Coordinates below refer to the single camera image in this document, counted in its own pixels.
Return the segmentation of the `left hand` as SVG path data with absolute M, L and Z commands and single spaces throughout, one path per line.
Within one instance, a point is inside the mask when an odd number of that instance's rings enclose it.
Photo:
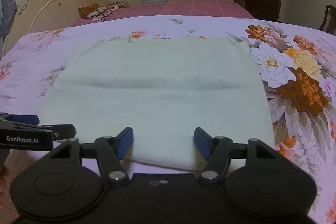
M 4 203 L 4 196 L 5 196 L 5 191 L 7 189 L 7 178 L 10 174 L 9 169 L 7 166 L 3 166 L 1 169 L 1 175 L 0 175 L 0 210 L 3 208 L 3 203 Z

